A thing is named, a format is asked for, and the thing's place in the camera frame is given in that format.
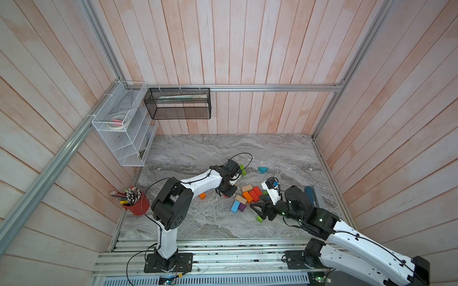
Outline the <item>black mesh basket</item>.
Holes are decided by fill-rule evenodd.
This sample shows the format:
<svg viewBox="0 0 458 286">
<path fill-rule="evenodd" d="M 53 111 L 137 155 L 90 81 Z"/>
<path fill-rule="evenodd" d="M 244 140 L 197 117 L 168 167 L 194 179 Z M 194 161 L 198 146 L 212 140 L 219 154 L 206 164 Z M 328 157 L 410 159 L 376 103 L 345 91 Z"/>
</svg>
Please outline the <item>black mesh basket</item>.
<svg viewBox="0 0 458 286">
<path fill-rule="evenodd" d="M 144 103 L 153 120 L 209 120 L 212 102 L 208 88 L 149 88 Z"/>
</svg>

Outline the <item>green block far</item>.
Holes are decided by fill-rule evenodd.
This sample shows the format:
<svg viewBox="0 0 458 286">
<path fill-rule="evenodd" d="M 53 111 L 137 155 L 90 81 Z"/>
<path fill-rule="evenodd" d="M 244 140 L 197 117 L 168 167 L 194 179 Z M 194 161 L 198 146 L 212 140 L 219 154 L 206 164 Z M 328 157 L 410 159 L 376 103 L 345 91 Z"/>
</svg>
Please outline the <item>green block far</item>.
<svg viewBox="0 0 458 286">
<path fill-rule="evenodd" d="M 243 164 L 240 164 L 240 173 L 242 176 L 246 176 L 246 170 L 245 170 L 245 166 Z"/>
</svg>

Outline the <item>tape roll on shelf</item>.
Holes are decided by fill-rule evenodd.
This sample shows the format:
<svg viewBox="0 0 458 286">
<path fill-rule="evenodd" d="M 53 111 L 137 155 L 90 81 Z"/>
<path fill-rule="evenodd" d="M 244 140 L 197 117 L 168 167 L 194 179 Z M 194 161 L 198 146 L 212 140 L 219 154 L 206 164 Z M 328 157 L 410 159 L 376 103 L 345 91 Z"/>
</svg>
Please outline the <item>tape roll on shelf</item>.
<svg viewBox="0 0 458 286">
<path fill-rule="evenodd" d="M 111 130 L 122 130 L 129 126 L 131 119 L 126 114 L 112 116 L 106 123 Z"/>
</svg>

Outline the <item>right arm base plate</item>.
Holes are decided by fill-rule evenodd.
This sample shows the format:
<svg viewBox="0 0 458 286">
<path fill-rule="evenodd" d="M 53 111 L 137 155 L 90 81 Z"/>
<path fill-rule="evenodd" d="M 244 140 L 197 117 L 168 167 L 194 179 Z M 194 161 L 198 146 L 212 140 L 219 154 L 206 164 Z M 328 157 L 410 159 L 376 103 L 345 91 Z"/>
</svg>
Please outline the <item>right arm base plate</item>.
<svg viewBox="0 0 458 286">
<path fill-rule="evenodd" d="M 319 257 L 320 254 L 314 250 L 285 251 L 285 261 L 290 270 L 322 268 Z"/>
</svg>

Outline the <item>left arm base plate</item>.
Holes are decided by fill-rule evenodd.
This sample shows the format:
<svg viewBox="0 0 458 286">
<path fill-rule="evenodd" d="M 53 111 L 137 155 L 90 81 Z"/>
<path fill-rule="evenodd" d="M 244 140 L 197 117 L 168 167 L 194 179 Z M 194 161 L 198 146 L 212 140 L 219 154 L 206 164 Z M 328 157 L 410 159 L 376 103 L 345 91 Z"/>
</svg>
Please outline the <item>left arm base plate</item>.
<svg viewBox="0 0 458 286">
<path fill-rule="evenodd" d="M 145 273 L 188 273 L 192 270 L 193 254 L 176 253 L 169 259 L 165 259 L 159 254 L 152 253 L 147 255 L 144 266 Z"/>
</svg>

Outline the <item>natural wood block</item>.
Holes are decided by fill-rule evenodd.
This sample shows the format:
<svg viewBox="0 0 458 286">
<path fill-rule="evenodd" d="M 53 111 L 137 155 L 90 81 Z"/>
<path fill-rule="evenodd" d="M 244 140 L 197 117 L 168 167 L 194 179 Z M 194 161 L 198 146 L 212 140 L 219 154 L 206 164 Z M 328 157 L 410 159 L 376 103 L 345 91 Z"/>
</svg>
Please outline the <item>natural wood block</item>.
<svg viewBox="0 0 458 286">
<path fill-rule="evenodd" d="M 241 190 L 242 190 L 243 193 L 244 192 L 250 192 L 250 191 L 253 190 L 253 186 L 252 185 L 246 185 L 246 186 L 241 187 Z"/>
<path fill-rule="evenodd" d="M 236 195 L 235 199 L 236 199 L 236 201 L 238 201 L 240 204 L 246 204 L 246 203 L 247 203 L 247 199 L 245 199 L 245 198 L 242 197 L 241 195 Z"/>
</svg>

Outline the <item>teal stapler tool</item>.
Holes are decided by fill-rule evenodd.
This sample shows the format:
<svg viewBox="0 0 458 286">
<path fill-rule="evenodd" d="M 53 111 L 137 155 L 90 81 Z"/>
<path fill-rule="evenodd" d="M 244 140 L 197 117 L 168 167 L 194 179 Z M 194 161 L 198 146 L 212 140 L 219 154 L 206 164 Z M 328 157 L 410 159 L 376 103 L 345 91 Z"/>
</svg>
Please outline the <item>teal stapler tool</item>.
<svg viewBox="0 0 458 286">
<path fill-rule="evenodd" d="M 308 195 L 308 197 L 310 199 L 311 205 L 315 206 L 314 191 L 313 191 L 312 187 L 306 186 L 305 187 L 305 192 L 306 192 L 306 194 Z"/>
</svg>

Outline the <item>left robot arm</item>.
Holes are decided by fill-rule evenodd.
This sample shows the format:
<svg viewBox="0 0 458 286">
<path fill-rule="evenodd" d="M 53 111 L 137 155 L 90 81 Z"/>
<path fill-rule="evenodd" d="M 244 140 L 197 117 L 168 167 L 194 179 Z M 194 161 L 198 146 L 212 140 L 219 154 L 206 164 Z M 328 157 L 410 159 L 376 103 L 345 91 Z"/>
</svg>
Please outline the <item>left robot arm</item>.
<svg viewBox="0 0 458 286">
<path fill-rule="evenodd" d="M 213 189 L 220 196 L 232 197 L 242 169 L 232 159 L 220 166 L 211 166 L 206 172 L 189 179 L 166 180 L 151 204 L 153 219 L 159 225 L 159 245 L 155 254 L 169 262 L 178 251 L 177 228 L 186 218 L 192 200 Z"/>
</svg>

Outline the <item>red block pair left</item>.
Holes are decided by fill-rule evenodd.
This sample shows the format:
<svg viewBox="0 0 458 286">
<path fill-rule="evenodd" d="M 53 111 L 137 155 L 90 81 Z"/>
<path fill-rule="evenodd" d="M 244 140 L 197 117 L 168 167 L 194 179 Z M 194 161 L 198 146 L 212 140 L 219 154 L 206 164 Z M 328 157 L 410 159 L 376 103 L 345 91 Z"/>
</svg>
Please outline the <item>red block pair left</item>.
<svg viewBox="0 0 458 286">
<path fill-rule="evenodd" d="M 259 196 L 257 195 L 257 193 L 254 190 L 250 191 L 249 194 L 253 198 L 254 203 L 260 200 Z"/>
</svg>

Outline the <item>red block pair right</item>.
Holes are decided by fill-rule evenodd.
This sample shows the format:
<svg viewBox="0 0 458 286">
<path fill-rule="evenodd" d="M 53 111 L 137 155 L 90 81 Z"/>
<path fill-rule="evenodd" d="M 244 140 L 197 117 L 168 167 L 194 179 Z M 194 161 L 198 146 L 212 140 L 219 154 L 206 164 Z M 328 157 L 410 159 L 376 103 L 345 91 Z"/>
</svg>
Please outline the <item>red block pair right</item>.
<svg viewBox="0 0 458 286">
<path fill-rule="evenodd" d="M 253 189 L 253 190 L 254 190 L 254 192 L 256 193 L 256 195 L 257 195 L 257 196 L 259 196 L 259 197 L 260 197 L 260 196 L 262 196 L 262 195 L 263 195 L 263 193 L 262 193 L 262 191 L 260 190 L 260 188 L 259 188 L 259 187 L 254 187 L 254 189 Z"/>
</svg>

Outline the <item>teal triangle block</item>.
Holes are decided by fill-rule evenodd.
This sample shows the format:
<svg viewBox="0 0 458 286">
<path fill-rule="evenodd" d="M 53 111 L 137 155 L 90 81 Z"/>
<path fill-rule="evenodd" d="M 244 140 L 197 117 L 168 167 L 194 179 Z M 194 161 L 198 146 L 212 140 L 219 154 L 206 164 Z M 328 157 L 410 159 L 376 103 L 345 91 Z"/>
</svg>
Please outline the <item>teal triangle block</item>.
<svg viewBox="0 0 458 286">
<path fill-rule="evenodd" d="M 258 171 L 262 174 L 265 174 L 267 171 L 268 171 L 268 168 L 267 167 L 259 167 L 258 168 Z"/>
</svg>

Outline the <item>red block pair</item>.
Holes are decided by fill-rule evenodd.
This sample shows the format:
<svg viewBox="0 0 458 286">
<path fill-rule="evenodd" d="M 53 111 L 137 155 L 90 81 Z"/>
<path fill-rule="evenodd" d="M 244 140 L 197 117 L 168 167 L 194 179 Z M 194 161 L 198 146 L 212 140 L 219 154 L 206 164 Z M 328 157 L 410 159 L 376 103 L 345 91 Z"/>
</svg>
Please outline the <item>red block pair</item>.
<svg viewBox="0 0 458 286">
<path fill-rule="evenodd" d="M 254 203 L 260 200 L 259 196 L 257 195 L 257 193 L 254 190 L 250 191 L 249 194 L 253 198 Z"/>
<path fill-rule="evenodd" d="M 256 193 L 256 195 L 257 195 L 257 196 L 259 196 L 259 197 L 260 197 L 260 196 L 262 196 L 262 195 L 263 195 L 263 193 L 262 193 L 262 191 L 260 190 L 260 188 L 259 188 L 259 187 L 254 187 L 254 189 L 253 189 L 253 190 L 254 190 L 254 192 Z"/>
</svg>

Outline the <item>light blue block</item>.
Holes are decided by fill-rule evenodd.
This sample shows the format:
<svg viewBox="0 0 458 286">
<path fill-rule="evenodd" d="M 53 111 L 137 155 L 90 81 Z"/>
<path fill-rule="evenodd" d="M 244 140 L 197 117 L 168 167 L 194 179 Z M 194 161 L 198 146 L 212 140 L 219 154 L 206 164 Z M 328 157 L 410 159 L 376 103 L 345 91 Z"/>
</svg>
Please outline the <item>light blue block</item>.
<svg viewBox="0 0 458 286">
<path fill-rule="evenodd" d="M 231 207 L 231 212 L 237 213 L 239 206 L 240 206 L 240 202 L 236 200 Z"/>
</svg>

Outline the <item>red pen holder cup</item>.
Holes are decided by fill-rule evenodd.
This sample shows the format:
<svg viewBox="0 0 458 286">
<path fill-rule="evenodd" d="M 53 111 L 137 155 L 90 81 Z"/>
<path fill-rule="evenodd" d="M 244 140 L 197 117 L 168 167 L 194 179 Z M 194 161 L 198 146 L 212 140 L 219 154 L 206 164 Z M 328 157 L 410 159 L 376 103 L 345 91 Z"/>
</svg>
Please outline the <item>red pen holder cup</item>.
<svg viewBox="0 0 458 286">
<path fill-rule="evenodd" d="M 136 204 L 132 206 L 124 204 L 123 208 L 125 210 L 130 211 L 135 216 L 143 216 L 144 214 L 148 212 L 150 208 L 150 204 L 149 204 L 148 198 L 143 194 L 140 197 L 140 200 Z"/>
</svg>

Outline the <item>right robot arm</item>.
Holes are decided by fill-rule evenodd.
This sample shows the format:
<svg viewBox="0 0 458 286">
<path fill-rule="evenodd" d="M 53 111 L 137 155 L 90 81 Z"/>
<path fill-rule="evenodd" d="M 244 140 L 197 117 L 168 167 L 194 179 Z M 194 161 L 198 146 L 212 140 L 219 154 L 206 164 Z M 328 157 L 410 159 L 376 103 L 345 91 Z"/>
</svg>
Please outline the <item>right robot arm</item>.
<svg viewBox="0 0 458 286">
<path fill-rule="evenodd" d="M 384 247 L 361 234 L 326 209 L 316 207 L 309 196 L 293 185 L 285 191 L 269 179 L 262 183 L 269 200 L 251 205 L 262 220 L 292 219 L 296 229 L 312 237 L 303 251 L 286 251 L 289 269 L 337 270 L 372 286 L 428 286 L 430 263 Z"/>
</svg>

